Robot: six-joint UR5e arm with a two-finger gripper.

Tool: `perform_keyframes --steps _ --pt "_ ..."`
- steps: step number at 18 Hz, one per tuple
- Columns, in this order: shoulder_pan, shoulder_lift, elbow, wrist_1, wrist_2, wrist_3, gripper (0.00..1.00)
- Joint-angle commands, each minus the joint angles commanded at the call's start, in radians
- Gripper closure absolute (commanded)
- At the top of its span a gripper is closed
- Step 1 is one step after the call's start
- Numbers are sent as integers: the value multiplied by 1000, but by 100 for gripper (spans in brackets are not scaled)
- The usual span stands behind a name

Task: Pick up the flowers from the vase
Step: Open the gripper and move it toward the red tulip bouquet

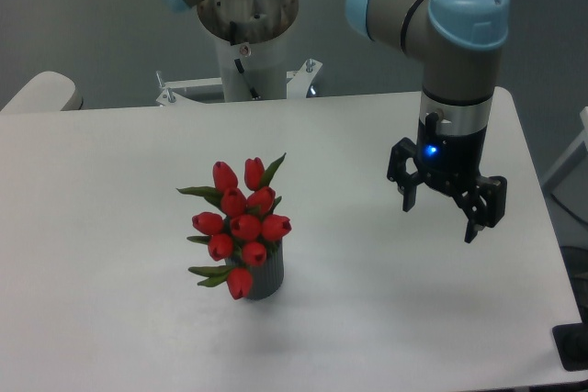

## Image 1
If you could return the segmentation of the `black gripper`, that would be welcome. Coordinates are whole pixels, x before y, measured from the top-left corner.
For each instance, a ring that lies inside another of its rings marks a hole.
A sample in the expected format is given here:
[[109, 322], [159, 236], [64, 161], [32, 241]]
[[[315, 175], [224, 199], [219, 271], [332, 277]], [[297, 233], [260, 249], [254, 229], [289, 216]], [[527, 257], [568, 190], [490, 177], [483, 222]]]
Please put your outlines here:
[[[436, 112], [421, 119], [416, 145], [403, 138], [391, 148], [387, 179], [397, 184], [404, 212], [414, 207], [421, 183], [453, 196], [468, 219], [464, 241], [471, 243], [480, 231], [495, 227], [503, 218], [507, 180], [480, 174], [486, 127], [467, 135], [447, 135], [440, 130]], [[416, 172], [407, 172], [408, 160], [413, 160]]]

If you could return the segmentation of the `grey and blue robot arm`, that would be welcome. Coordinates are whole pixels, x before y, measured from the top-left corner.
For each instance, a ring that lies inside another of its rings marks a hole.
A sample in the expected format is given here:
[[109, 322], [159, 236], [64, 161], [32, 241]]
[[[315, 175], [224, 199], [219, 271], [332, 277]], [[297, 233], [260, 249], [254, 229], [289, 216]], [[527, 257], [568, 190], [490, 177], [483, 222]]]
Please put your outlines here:
[[[164, 1], [175, 11], [195, 9], [214, 38], [226, 101], [293, 96], [286, 38], [299, 0]], [[424, 66], [417, 138], [392, 147], [387, 171], [403, 209], [427, 185], [463, 210], [467, 241], [505, 212], [505, 178], [479, 167], [509, 8], [510, 0], [345, 0], [355, 32]]]

